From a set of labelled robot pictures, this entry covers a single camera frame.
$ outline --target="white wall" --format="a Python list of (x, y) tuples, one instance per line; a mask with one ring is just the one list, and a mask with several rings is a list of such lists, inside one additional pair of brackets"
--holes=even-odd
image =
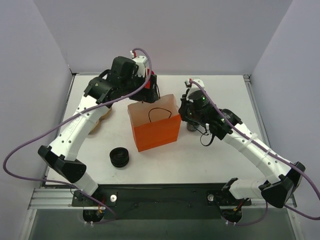
[[(272, 148), (301, 161), (320, 188), (320, 1), (294, 0), (252, 74), (252, 87)], [(320, 202), (304, 180), (298, 209), (320, 216)], [(302, 219), (307, 240), (320, 222)]]
[[(56, 125), (72, 78), (60, 49), (31, 0), (0, 2), (0, 159), (17, 145)], [(8, 168), (42, 177), (37, 155), (45, 138), (20, 150)], [(0, 239), (18, 239), (33, 188), (39, 183), (6, 175), (0, 168)]]
[(34, 0), (72, 72), (141, 47), (158, 74), (250, 74), (292, 0)]

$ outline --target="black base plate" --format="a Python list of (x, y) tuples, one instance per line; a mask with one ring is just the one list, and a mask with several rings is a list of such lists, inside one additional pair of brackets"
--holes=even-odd
[[(220, 219), (218, 206), (237, 206), (229, 191), (222, 191), (225, 183), (199, 184), (114, 184), (99, 185), (98, 192), (111, 207), (118, 219)], [(116, 202), (110, 196), (116, 195)], [(78, 191), (72, 200), (74, 207), (97, 206)], [(106, 211), (105, 219), (113, 216)]]

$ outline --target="brown object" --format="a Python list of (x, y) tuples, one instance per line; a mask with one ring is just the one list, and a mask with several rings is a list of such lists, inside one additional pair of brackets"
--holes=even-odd
[(89, 135), (95, 134), (100, 129), (101, 121), (105, 120), (110, 115), (111, 110), (112, 110), (112, 107), (110, 107), (110, 110), (105, 115), (99, 118), (99, 120), (95, 123), (94, 127), (89, 132)]
[(181, 117), (173, 94), (162, 96), (155, 103), (132, 103), (128, 113), (139, 152), (177, 141)]

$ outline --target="white table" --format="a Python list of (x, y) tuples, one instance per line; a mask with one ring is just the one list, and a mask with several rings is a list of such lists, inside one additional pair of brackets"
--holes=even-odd
[[(75, 76), (64, 120), (74, 113), (88, 82), (94, 77)], [(184, 81), (190, 77), (200, 77), (219, 108), (230, 109), (252, 132), (261, 136), (243, 76), (159, 75), (161, 95), (174, 94), (180, 105), (180, 97), (186, 92)], [(99, 184), (223, 183), (234, 177), (263, 177), (241, 153), (217, 138), (211, 146), (202, 146), (201, 134), (189, 132), (185, 122), (181, 122), (177, 142), (138, 152), (127, 108), (133, 102), (125, 99), (115, 103), (111, 115), (102, 122), (96, 134), (87, 137), (79, 151), (77, 159), (87, 166), (87, 172)], [(129, 151), (130, 161), (123, 168), (115, 168), (110, 162), (109, 153), (116, 147)], [(49, 170), (47, 178), (65, 181), (53, 169)]]

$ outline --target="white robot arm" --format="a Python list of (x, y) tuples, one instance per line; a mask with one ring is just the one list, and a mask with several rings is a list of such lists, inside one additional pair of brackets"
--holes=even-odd
[[(135, 56), (133, 59), (116, 57), (111, 69), (92, 79), (84, 90), (74, 113), (80, 113), (80, 116), (71, 121), (53, 142), (38, 150), (51, 168), (90, 196), (95, 193), (98, 184), (86, 172), (86, 165), (77, 160), (77, 155), (91, 129), (100, 117), (110, 111), (111, 106), (102, 106), (84, 114), (81, 112), (138, 89), (146, 81), (147, 65), (145, 56)], [(147, 103), (158, 100), (157, 76), (151, 74), (148, 84), (130, 99)]]
[[(204, 83), (199, 79), (191, 79), (202, 88)], [(181, 107), (179, 113), (181, 119), (191, 125), (193, 128), (203, 126), (207, 133), (211, 133), (211, 141), (214, 137), (233, 146), (242, 153), (250, 162), (252, 162), (264, 175), (262, 179), (231, 179), (225, 186), (224, 190), (229, 191), (235, 199), (265, 199), (269, 204), (277, 208), (282, 208), (288, 198), (299, 186), (302, 176), (293, 170), (290, 166), (277, 161), (268, 153), (273, 153), (261, 140), (257, 134), (251, 132), (241, 119), (228, 109), (220, 109), (224, 117), (241, 133), (246, 135), (245, 138), (237, 131), (232, 129), (222, 118), (216, 109), (210, 104), (203, 92), (196, 84), (185, 82), (187, 87), (186, 93), (182, 95)], [(252, 141), (260, 144), (267, 149), (264, 152)], [(305, 171), (305, 166), (300, 162), (294, 164), (301, 171)]]

